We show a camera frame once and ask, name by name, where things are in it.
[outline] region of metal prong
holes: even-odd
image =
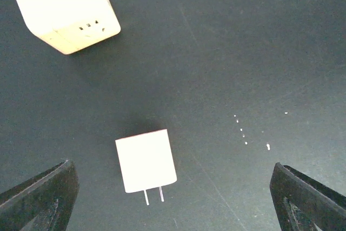
[[[144,196],[145,196],[145,201],[146,201],[147,205],[149,206],[149,200],[148,200],[148,195],[147,195],[146,190],[144,190]]]
[[[162,187],[159,187],[158,190],[160,191],[161,201],[164,202],[163,193],[162,193]]]

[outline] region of electrical outlet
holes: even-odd
[[[117,35],[109,0],[16,0],[28,29],[63,54]]]

